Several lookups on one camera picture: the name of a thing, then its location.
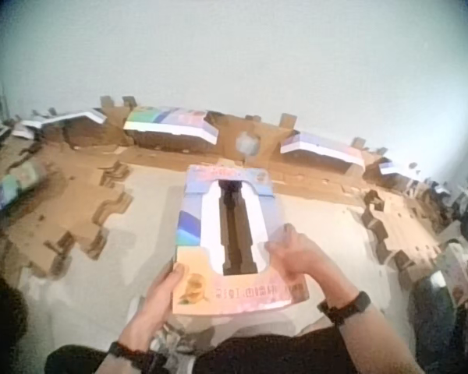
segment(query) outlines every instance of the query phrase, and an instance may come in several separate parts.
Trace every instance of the floor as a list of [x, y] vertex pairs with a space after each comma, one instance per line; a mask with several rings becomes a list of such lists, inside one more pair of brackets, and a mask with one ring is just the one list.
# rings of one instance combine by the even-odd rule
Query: floor
[[[75, 247], [69, 270], [59, 280], [23, 272], [19, 288], [30, 307], [30, 326], [19, 343], [21, 372], [42, 372], [47, 355], [64, 344], [106, 350], [125, 326], [132, 299], [145, 292], [172, 258], [185, 175], [132, 169], [125, 187], [134, 201], [124, 214], [113, 214], [106, 221], [108, 242], [97, 261]], [[293, 196], [279, 196], [279, 201], [285, 219], [319, 244], [370, 295], [413, 350], [406, 315], [408, 295], [400, 289], [397, 273], [376, 261], [374, 237], [360, 222], [360, 208]], [[322, 317], [316, 308], [323, 299], [321, 289], [311, 279], [307, 283], [310, 299], [287, 309], [236, 318], [182, 317], [173, 323], [191, 333], [215, 326], [210, 329], [212, 344], [240, 330], [245, 335], [294, 335]]]

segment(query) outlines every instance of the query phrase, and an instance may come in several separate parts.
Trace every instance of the right hand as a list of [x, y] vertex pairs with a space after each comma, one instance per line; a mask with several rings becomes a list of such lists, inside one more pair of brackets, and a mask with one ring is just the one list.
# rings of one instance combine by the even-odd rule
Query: right hand
[[277, 256], [290, 273], [310, 274], [317, 268], [333, 264], [319, 245], [297, 232], [292, 224], [285, 224], [282, 238], [265, 243], [265, 248]]

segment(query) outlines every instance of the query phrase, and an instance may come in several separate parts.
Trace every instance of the cardboard slot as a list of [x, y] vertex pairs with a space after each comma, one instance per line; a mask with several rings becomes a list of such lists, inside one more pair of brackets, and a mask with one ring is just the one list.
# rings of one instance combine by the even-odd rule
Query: cardboard slot
[[250, 225], [246, 203], [241, 194], [241, 181], [218, 181], [221, 241], [225, 249], [224, 275], [255, 274]]

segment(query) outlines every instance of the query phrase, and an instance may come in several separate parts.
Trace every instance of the food image on box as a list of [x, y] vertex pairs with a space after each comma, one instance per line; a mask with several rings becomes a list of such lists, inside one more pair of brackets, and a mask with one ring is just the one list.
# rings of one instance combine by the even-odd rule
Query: food image on box
[[264, 248], [282, 226], [264, 169], [191, 165], [176, 235], [186, 275], [173, 312], [231, 315], [308, 299], [304, 276], [290, 276]]

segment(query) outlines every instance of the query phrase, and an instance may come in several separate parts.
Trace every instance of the left hand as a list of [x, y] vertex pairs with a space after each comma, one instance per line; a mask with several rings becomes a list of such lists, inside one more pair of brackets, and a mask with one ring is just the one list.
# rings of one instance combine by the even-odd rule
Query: left hand
[[184, 265], [176, 263], [171, 273], [164, 273], [148, 288], [144, 307], [137, 312], [119, 336], [118, 342], [132, 351], [149, 349], [153, 336], [172, 312], [172, 292], [182, 280]]

